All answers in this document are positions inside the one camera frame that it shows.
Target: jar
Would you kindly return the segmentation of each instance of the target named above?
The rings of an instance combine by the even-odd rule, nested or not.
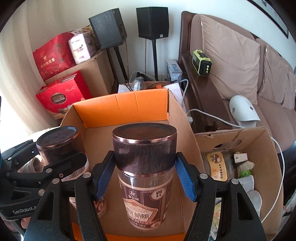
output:
[[[229,181],[234,178],[232,158],[228,150],[203,153],[202,160],[205,173],[218,181]]]
[[[58,163],[78,152],[85,154],[81,134],[74,126],[63,126],[52,129],[40,136],[36,145],[46,165]],[[89,161],[87,160],[83,167],[75,170],[72,174],[64,177],[64,174],[61,173],[59,177],[62,178],[62,181],[74,180],[88,171]],[[70,197],[69,200],[73,207],[76,208],[75,198]],[[107,209],[104,198],[100,198],[100,200],[94,202],[94,205],[98,216],[101,217]]]
[[[166,124],[135,123],[113,131],[120,189],[137,228],[156,228],[167,215],[176,144],[177,130]]]

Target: beige pillow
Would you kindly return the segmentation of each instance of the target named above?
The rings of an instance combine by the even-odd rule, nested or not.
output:
[[[282,107],[293,110],[295,108],[296,76],[289,71],[288,79]]]
[[[223,99],[243,95],[257,104],[260,44],[201,15],[204,53],[213,62],[210,78]]]
[[[266,46],[263,58],[263,84],[258,95],[275,103],[282,103],[288,80],[288,66],[279,54],[269,45]]]

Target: jar with yellow label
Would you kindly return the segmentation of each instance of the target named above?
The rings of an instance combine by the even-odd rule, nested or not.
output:
[[[229,181],[234,178],[232,158],[228,150],[203,153],[202,160],[205,172],[218,181]]]

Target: portable power station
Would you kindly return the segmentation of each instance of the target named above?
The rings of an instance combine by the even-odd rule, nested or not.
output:
[[[199,75],[210,75],[212,61],[201,50],[195,50],[193,52],[192,64]]]

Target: framed picture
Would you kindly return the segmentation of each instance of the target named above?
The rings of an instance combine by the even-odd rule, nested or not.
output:
[[[274,10],[274,8],[265,0],[248,0],[256,7],[258,7],[262,12],[264,12],[283,32],[283,34],[288,38],[289,30],[287,25],[284,23],[279,14]]]

